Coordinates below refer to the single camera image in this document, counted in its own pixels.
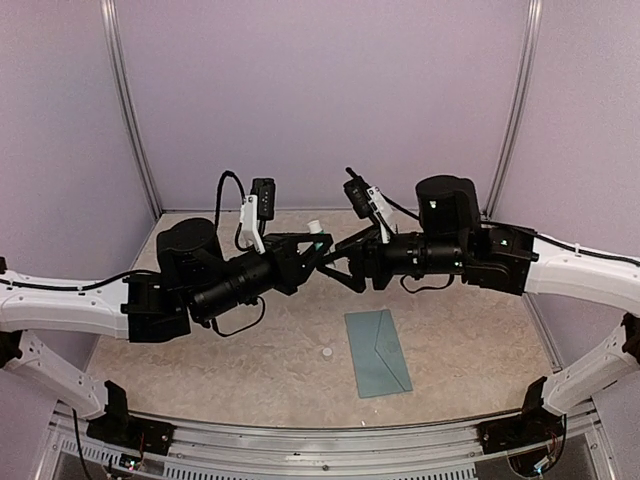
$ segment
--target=speckled tabletop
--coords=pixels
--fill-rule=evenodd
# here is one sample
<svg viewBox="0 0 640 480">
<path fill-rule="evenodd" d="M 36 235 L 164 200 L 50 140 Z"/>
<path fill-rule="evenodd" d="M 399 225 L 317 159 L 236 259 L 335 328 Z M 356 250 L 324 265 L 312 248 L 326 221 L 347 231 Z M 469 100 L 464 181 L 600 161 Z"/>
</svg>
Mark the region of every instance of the speckled tabletop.
<svg viewBox="0 0 640 480">
<path fill-rule="evenodd" d="M 157 269 L 155 234 L 190 216 L 199 215 L 164 215 L 136 266 Z M 278 212 L 267 232 L 305 232 L 313 219 L 335 241 L 367 226 L 352 211 Z M 237 213 L 222 215 L 227 257 L 235 255 L 237 220 Z M 399 223 L 404 231 L 417 227 L 410 219 Z M 521 299 L 459 281 L 444 291 L 409 295 L 394 280 L 385 291 L 356 294 L 315 272 L 297 294 L 271 291 L 264 298 L 262 323 L 232 338 L 196 324 L 191 335 L 157 345 L 102 337 L 88 371 L 124 387 L 133 410 L 284 427 L 401 425 L 517 408 L 529 383 L 550 373 Z M 385 308 L 413 391 L 360 399 L 344 314 Z M 258 309 L 236 308 L 219 318 L 220 328 L 245 325 Z M 333 350 L 329 360 L 325 347 Z"/>
</svg>

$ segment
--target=green envelope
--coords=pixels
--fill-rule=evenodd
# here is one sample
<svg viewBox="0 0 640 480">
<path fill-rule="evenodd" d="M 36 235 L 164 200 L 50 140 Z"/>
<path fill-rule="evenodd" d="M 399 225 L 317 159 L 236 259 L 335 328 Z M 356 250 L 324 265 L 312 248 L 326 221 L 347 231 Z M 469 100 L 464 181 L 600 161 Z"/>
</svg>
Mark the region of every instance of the green envelope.
<svg viewBox="0 0 640 480">
<path fill-rule="evenodd" d="M 389 310 L 347 313 L 347 333 L 360 398 L 413 390 Z"/>
</svg>

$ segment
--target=wire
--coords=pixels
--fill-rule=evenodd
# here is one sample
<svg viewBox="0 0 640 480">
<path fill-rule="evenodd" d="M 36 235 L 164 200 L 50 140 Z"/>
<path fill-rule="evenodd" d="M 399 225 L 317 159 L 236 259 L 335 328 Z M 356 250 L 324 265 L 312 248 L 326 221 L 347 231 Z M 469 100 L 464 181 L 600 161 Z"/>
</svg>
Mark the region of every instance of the wire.
<svg viewBox="0 0 640 480">
<path fill-rule="evenodd" d="M 244 203 L 244 187 L 242 186 L 242 182 L 238 178 L 238 175 L 231 170 L 225 170 L 220 175 L 220 179 L 218 180 L 218 187 L 216 188 L 216 207 L 215 207 L 215 216 L 214 216 L 214 228 L 216 233 L 218 232 L 218 227 L 220 226 L 220 209 L 222 208 L 222 190 L 224 188 L 224 182 L 227 178 L 232 178 L 236 185 L 238 186 L 238 190 L 240 191 L 240 203 Z M 242 225 L 238 223 L 238 228 L 236 228 L 236 233 L 233 236 L 233 244 L 235 247 L 241 252 L 248 252 L 251 250 L 251 246 L 243 247 L 240 245 L 240 231 L 242 229 Z"/>
<path fill-rule="evenodd" d="M 526 474 L 526 473 L 522 473 L 520 470 L 522 468 L 522 464 L 520 463 L 520 457 L 518 455 L 513 456 L 513 457 L 507 457 L 507 463 L 509 464 L 509 467 L 511 468 L 511 471 L 517 475 L 520 478 L 542 478 L 542 476 L 544 474 L 546 474 L 547 472 L 549 472 L 549 470 L 551 470 L 553 467 L 555 467 L 558 462 L 560 461 L 560 458 L 562 457 L 562 454 L 564 453 L 564 446 L 567 443 L 567 416 L 563 415 L 562 417 L 562 443 L 560 444 L 560 450 L 556 452 L 557 447 L 558 447 L 558 437 L 553 433 L 551 433 L 551 451 L 549 452 L 549 454 L 547 455 L 547 458 L 551 460 L 551 462 L 548 464 L 549 466 L 546 469 L 543 470 L 534 470 L 533 472 Z"/>
<path fill-rule="evenodd" d="M 142 432 L 142 435 L 140 436 L 140 463 L 138 465 L 138 468 L 136 470 L 140 471 L 142 470 L 142 467 L 144 465 L 144 432 Z"/>
<path fill-rule="evenodd" d="M 594 252 L 593 250 L 584 250 L 581 248 L 576 248 L 575 245 L 569 245 L 567 243 L 564 242 L 560 242 L 554 238 L 549 238 L 546 235 L 542 235 L 541 233 L 538 232 L 532 232 L 532 230 L 528 229 L 528 228 L 524 228 L 524 227 L 518 227 L 516 225 L 509 225 L 507 223 L 500 223 L 500 222 L 493 222 L 493 221 L 483 221 L 482 222 L 484 225 L 491 225 L 491 226 L 496 226 L 496 227 L 505 227 L 505 228 L 511 228 L 513 230 L 516 231 L 520 231 L 520 232 L 525 232 L 528 234 L 532 234 L 535 238 L 542 240 L 543 242 L 549 243 L 555 247 L 558 248 L 562 248 L 563 250 L 568 250 L 570 252 L 575 252 L 579 255 L 585 255 L 587 257 L 594 257 L 594 258 L 599 258 L 601 260 L 613 260 L 616 262 L 624 262 L 624 263 L 630 263 L 631 265 L 635 265 L 636 267 L 640 267 L 640 260 L 636 260 L 635 258 L 630 258 L 630 257 L 625 257 L 622 255 L 610 255 L 608 253 L 600 253 L 600 252 Z"/>
<path fill-rule="evenodd" d="M 80 429 L 78 428 L 78 412 L 75 409 L 72 409 L 73 412 L 73 428 L 76 431 L 76 444 L 78 446 L 78 457 L 80 457 L 80 464 L 82 465 L 82 470 L 84 471 L 84 476 L 87 477 L 87 480 L 93 480 L 91 475 L 89 474 L 89 469 L 87 468 L 87 464 L 84 461 L 84 455 L 82 454 L 82 445 L 80 444 Z"/>
<path fill-rule="evenodd" d="M 413 213 L 411 210 L 407 210 L 406 208 L 404 208 L 402 205 L 400 205 L 399 203 L 394 202 L 393 200 L 391 200 L 389 197 L 387 197 L 384 193 L 382 194 L 382 198 L 384 198 L 387 203 L 389 205 L 391 205 L 393 208 L 395 208 L 396 210 L 398 210 L 399 212 L 404 213 L 407 217 L 411 217 L 414 220 L 418 220 L 420 221 L 420 217 L 418 215 L 416 215 L 415 213 Z"/>
<path fill-rule="evenodd" d="M 411 275 L 403 275 L 400 278 L 400 285 L 404 288 L 404 291 L 410 293 L 411 295 L 415 295 L 416 293 L 424 292 L 426 290 L 444 290 L 445 288 L 449 288 L 453 284 L 453 280 L 455 276 L 449 275 L 449 280 L 445 285 L 441 285 L 439 287 L 432 287 L 431 285 L 425 285 L 424 287 L 417 288 L 415 290 L 410 290 L 409 287 L 405 285 L 405 280 L 409 278 Z"/>
<path fill-rule="evenodd" d="M 118 473 L 113 473 L 113 460 L 111 460 L 111 456 L 109 456 L 108 467 L 104 468 L 104 465 L 103 465 L 102 466 L 102 471 L 107 476 L 107 480 L 129 480 L 129 479 L 134 477 L 133 475 L 123 476 L 119 472 Z"/>
<path fill-rule="evenodd" d="M 567 415 L 566 414 L 563 416 L 562 424 L 563 424 L 562 443 L 560 444 L 560 451 L 558 452 L 557 455 L 554 455 L 553 463 L 549 466 L 549 468 L 544 470 L 542 473 L 547 473 L 549 470 L 555 467 L 560 461 L 560 457 L 562 457 L 562 454 L 564 453 L 564 446 L 567 443 Z"/>
<path fill-rule="evenodd" d="M 105 285 L 109 285 L 110 283 L 116 282 L 121 278 L 128 277 L 131 275 L 157 275 L 158 272 L 153 272 L 151 270 L 137 269 L 137 270 L 129 270 L 126 272 L 118 273 L 113 277 L 109 277 L 105 280 L 101 280 L 96 283 L 91 283 L 89 285 L 78 285 L 75 287 L 71 286 L 60 286 L 60 285 L 41 285 L 38 283 L 28 283 L 28 282 L 14 282 L 11 280 L 5 280 L 4 278 L 0 278 L 0 284 L 8 285 L 10 287 L 17 288 L 33 288 L 35 290 L 50 290 L 54 292 L 86 292 L 89 290 L 95 290 L 96 288 L 104 287 Z"/>
<path fill-rule="evenodd" d="M 218 327 L 218 320 L 217 319 L 213 319 L 211 321 L 211 328 L 213 328 L 213 331 L 216 332 L 218 335 L 220 335 L 222 338 L 228 338 L 228 337 L 232 337 L 234 335 L 237 335 L 240 332 L 244 332 L 245 330 L 249 330 L 252 327 L 255 327 L 257 324 L 259 324 L 262 319 L 264 318 L 264 314 L 267 311 L 267 303 L 264 301 L 264 298 L 262 298 L 261 296 L 256 297 L 258 300 L 260 300 L 260 303 L 262 304 L 262 310 L 260 311 L 260 316 L 258 317 L 258 319 L 253 322 L 250 323 L 249 325 L 246 325 L 242 328 L 239 328 L 238 330 L 231 332 L 231 333 L 222 333 L 220 331 L 220 328 Z"/>
</svg>

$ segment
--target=white bottle cap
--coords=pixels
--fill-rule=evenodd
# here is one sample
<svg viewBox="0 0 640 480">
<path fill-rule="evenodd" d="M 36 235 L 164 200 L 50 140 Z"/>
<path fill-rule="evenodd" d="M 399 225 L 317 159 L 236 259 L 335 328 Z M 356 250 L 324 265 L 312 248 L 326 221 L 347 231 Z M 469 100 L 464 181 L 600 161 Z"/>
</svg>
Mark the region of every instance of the white bottle cap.
<svg viewBox="0 0 640 480">
<path fill-rule="evenodd" d="M 320 220 L 311 220 L 307 223 L 307 227 L 309 227 L 309 233 L 324 233 Z"/>
</svg>

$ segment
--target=black mounting base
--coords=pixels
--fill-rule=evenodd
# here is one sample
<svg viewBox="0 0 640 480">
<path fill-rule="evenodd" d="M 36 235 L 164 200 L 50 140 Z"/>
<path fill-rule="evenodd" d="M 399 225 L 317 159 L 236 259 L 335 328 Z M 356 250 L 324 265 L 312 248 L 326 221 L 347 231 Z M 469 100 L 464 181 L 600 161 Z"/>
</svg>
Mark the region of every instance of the black mounting base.
<svg viewBox="0 0 640 480">
<path fill-rule="evenodd" d="M 514 450 L 548 441 L 552 434 L 561 437 L 562 418 L 525 418 L 522 415 L 482 422 L 478 438 L 485 454 Z"/>
<path fill-rule="evenodd" d="M 166 456 L 175 428 L 170 423 L 130 416 L 124 432 L 107 430 L 90 422 L 87 436 L 111 445 Z"/>
<path fill-rule="evenodd" d="M 113 382 L 105 382 L 109 402 L 105 414 L 89 421 L 87 436 L 119 447 L 166 456 L 175 426 L 129 415 L 127 395 Z"/>
</svg>

